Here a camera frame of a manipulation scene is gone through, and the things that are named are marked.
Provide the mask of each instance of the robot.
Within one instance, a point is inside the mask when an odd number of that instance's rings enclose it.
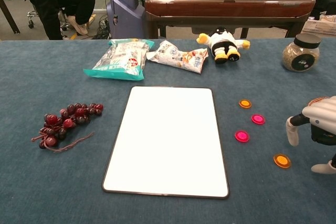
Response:
[[[210,36],[200,34],[197,38],[197,42],[210,47],[216,64],[224,64],[228,60],[237,61],[240,59],[238,49],[250,48],[250,42],[248,40],[236,40],[233,35],[223,27],[218,27]]]
[[[110,0],[107,13],[113,39],[148,37],[145,9],[139,0]]]
[[[311,124],[311,138],[324,145],[336,145],[336,96],[315,99],[296,116],[286,121],[288,141],[292,146],[299,144],[298,126]],[[311,170],[321,174],[336,174],[336,154],[326,164],[312,166]]]

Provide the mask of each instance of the yellow plush feet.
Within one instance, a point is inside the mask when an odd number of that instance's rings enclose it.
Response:
[[[208,36],[206,34],[200,34],[196,41],[199,44],[205,44],[208,41]]]
[[[236,48],[231,48],[229,52],[227,52],[227,56],[229,61],[237,61],[240,59],[240,53]]]
[[[250,49],[250,41],[248,41],[248,40],[244,40],[243,41],[243,48],[244,49]]]
[[[226,54],[216,54],[215,56],[215,63],[216,64],[224,64],[227,62],[227,55]]]

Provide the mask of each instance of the grape stem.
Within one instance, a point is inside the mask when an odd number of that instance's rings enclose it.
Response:
[[[43,138],[43,137],[45,137],[47,134],[46,133],[43,133],[43,132],[39,132],[41,135],[40,136],[37,136],[37,137],[33,137],[32,139],[31,139],[31,141],[32,142],[35,142],[36,140],[38,140],[38,139],[40,139],[40,138]]]
[[[72,142],[71,144],[63,147],[63,148],[59,148],[59,149],[53,149],[53,148],[50,148],[46,142],[44,142],[44,147],[47,148],[48,150],[51,150],[51,151],[54,151],[55,153],[56,152],[64,152],[64,151],[67,151],[68,149],[70,148],[73,148],[76,144],[78,144],[79,142],[82,142],[84,141],[85,139],[88,139],[89,137],[92,137],[94,135],[94,132],[91,132],[89,135],[85,136],[85,137],[82,137],[74,142]]]

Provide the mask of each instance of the white tablet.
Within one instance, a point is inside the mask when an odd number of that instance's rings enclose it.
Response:
[[[118,193],[226,198],[211,90],[133,87],[102,186]]]

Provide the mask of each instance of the plush toy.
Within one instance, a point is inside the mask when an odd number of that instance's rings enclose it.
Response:
[[[299,144],[298,126],[310,123],[311,138],[320,144],[336,145],[336,96],[317,98],[302,112],[286,121],[288,141],[292,146]],[[315,173],[336,174],[336,154],[326,164],[312,166]]]
[[[211,36],[200,34],[197,38],[197,42],[210,47],[217,64],[223,64],[227,60],[239,60],[240,54],[238,48],[250,48],[250,42],[248,40],[236,40],[233,35],[223,27],[218,27]]]

